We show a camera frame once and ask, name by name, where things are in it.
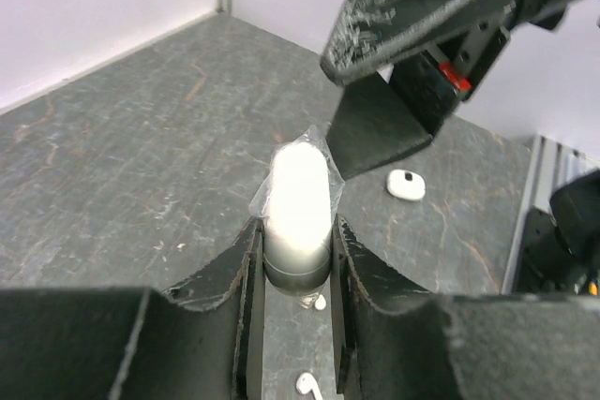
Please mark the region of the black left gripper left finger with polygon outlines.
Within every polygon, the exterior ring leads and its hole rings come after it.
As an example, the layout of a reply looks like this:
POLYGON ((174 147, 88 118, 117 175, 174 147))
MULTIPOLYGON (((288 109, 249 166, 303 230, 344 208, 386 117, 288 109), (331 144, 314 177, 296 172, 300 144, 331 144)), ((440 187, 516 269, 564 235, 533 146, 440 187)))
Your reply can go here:
POLYGON ((5 399, 258 399, 263 234, 232 245, 164 291, 5 289, 5 399))

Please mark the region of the white bean earbud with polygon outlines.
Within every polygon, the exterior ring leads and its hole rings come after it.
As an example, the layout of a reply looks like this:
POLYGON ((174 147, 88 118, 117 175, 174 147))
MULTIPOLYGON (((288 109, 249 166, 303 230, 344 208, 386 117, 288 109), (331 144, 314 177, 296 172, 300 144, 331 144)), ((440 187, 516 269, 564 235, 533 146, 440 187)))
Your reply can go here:
POLYGON ((323 311, 327 306, 327 301, 322 294, 320 294, 313 304, 313 308, 317 311, 323 311))

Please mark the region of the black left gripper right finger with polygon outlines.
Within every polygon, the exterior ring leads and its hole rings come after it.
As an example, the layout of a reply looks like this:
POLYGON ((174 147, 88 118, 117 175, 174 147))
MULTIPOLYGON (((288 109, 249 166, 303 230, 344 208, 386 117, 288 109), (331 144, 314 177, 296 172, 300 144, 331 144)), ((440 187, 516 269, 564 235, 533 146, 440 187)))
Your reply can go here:
POLYGON ((599 302, 433 293, 332 228, 337 392, 347 399, 595 399, 599 302))

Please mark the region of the white oval charging case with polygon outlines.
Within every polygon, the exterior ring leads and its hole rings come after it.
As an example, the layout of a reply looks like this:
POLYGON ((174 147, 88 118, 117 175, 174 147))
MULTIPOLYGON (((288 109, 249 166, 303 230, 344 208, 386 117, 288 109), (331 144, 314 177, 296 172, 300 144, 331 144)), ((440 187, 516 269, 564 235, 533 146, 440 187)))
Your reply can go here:
POLYGON ((280 292, 316 298, 331 271, 331 238, 345 186, 320 129, 273 152, 248 209, 262 222, 266 277, 280 292))

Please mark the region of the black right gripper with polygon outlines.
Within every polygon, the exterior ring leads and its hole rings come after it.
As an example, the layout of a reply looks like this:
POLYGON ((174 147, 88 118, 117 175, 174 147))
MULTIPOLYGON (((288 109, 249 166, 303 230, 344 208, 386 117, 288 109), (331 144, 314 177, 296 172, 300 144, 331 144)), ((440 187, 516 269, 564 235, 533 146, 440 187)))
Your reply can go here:
POLYGON ((341 177, 398 162, 425 149, 443 111, 433 99, 446 82, 469 99, 508 43, 530 23, 552 30, 576 0, 345 0, 324 47, 321 68, 343 86, 326 134, 341 177), (412 112, 376 70, 392 80, 412 112))

